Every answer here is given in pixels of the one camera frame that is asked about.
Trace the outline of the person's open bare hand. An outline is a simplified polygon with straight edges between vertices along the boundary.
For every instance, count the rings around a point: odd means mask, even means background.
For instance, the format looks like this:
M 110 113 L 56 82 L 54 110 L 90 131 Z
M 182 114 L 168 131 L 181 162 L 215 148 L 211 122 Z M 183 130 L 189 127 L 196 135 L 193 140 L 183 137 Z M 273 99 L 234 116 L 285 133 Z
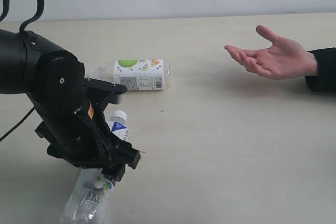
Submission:
M 259 36 L 271 42 L 269 48 L 249 50 L 226 45 L 225 50 L 246 71 L 271 80 L 287 80 L 317 76 L 315 56 L 296 41 L 277 35 L 268 27 L 258 25 Z

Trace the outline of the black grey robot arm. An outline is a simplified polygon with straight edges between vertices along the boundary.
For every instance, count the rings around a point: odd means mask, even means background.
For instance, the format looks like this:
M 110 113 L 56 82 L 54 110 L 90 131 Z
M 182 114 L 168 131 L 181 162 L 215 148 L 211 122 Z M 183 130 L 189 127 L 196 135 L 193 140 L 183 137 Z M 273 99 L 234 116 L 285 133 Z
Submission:
M 140 152 L 111 132 L 103 113 L 126 90 L 86 78 L 72 53 L 31 31 L 1 31 L 1 93 L 28 96 L 42 119 L 35 132 L 49 142 L 52 157 L 100 168 L 117 181 L 126 167 L 136 168 Z

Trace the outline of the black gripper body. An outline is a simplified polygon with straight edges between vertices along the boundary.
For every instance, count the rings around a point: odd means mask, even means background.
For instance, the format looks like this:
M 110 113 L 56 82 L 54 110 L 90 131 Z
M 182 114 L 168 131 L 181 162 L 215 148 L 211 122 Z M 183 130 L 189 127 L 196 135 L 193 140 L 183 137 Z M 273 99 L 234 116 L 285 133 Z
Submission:
M 103 114 L 120 97 L 120 92 L 35 94 L 34 108 L 43 120 L 35 131 L 50 143 L 47 153 L 76 167 L 135 169 L 140 152 L 111 133 Z

